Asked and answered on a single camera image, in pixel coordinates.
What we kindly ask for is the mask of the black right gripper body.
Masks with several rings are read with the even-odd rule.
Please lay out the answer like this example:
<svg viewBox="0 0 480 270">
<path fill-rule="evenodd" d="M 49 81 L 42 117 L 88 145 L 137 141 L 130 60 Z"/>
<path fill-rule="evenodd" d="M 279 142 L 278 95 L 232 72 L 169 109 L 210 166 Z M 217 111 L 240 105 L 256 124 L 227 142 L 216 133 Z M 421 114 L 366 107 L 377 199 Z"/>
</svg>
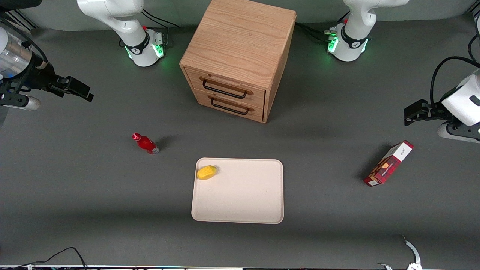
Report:
<svg viewBox="0 0 480 270">
<path fill-rule="evenodd" d="M 41 56 L 31 53 L 31 61 L 27 69 L 28 75 L 24 82 L 25 90 L 41 89 L 46 90 L 49 84 L 49 72 L 51 63 L 44 62 Z"/>
</svg>

